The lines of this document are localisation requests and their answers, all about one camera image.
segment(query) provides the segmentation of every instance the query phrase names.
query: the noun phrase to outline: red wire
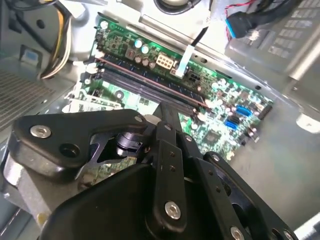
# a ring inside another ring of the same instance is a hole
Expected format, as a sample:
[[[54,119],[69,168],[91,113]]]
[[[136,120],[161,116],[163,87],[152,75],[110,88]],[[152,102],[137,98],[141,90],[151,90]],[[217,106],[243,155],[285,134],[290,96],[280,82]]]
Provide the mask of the red wire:
[[[228,17],[228,9],[231,8],[231,7],[242,7],[242,6],[246,6],[246,5],[250,5],[250,4],[253,4],[256,0],[250,0],[250,1],[247,1],[245,3],[236,3],[236,4],[230,4],[228,6],[226,6],[224,8],[224,13],[225,13],[225,18]],[[229,34],[229,30],[228,30],[228,27],[225,28],[226,30],[226,37],[228,38],[228,40],[230,41],[231,40],[231,36]]]

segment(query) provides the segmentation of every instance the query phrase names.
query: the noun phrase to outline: blue connector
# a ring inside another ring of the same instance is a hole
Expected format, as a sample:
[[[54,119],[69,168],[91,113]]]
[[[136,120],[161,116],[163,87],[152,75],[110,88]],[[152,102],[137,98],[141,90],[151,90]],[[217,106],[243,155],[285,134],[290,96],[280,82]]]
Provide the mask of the blue connector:
[[[236,106],[236,111],[237,114],[241,114],[246,117],[250,117],[252,115],[252,111],[250,111],[248,108],[244,106]]]
[[[229,32],[230,32],[230,34],[231,34],[231,37],[232,37],[233,39],[236,38],[235,32],[233,31],[233,29],[232,29],[232,27],[231,27],[228,19],[225,20],[225,23],[226,23],[227,28],[229,29]]]
[[[228,120],[224,122],[224,125],[226,125],[227,127],[231,128],[233,130],[236,130],[238,128],[237,124],[234,124],[233,122],[228,121]]]

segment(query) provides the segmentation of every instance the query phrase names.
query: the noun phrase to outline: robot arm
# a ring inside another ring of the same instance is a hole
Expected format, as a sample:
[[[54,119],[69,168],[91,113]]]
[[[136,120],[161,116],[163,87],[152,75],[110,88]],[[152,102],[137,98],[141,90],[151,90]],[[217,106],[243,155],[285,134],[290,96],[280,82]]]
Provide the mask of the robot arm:
[[[136,164],[80,191],[94,166]],[[297,240],[215,152],[202,155],[178,113],[131,109],[24,116],[2,164],[2,192],[42,227],[40,240]]]

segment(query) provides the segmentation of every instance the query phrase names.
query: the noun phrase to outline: screw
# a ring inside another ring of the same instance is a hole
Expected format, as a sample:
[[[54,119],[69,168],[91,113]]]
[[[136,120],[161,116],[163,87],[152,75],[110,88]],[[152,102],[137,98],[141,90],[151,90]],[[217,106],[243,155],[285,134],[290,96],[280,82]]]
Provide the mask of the screw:
[[[164,205],[164,210],[165,210],[165,213],[174,220],[178,220],[181,217],[180,208],[173,201],[168,201]]]
[[[244,235],[243,235],[242,232],[239,230],[239,228],[237,228],[236,226],[232,226],[232,227],[230,228],[230,232],[231,232],[232,237],[233,237],[235,240],[245,240]]]
[[[135,120],[137,120],[138,122],[142,123],[142,119],[141,119],[141,117],[139,117],[139,116],[135,116],[135,117],[134,117],[134,119],[135,119]]]
[[[291,236],[291,234],[288,231],[284,230],[283,232],[288,240],[294,240],[294,238]]]
[[[219,162],[219,157],[217,155],[212,155],[213,159],[217,162]]]
[[[36,138],[46,139],[50,137],[51,130],[47,126],[35,125],[30,128],[30,133]]]
[[[171,131],[171,127],[170,127],[168,124],[164,125],[164,127],[165,127],[166,129],[168,129],[169,131]]]
[[[189,135],[186,135],[185,138],[186,138],[189,142],[192,142],[192,137],[190,137]]]

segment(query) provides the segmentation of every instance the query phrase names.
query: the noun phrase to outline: metal panel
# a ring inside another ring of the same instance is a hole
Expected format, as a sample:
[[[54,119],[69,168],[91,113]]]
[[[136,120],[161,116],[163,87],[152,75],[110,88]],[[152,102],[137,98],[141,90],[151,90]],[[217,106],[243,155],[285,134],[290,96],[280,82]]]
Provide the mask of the metal panel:
[[[55,91],[0,69],[0,132]]]

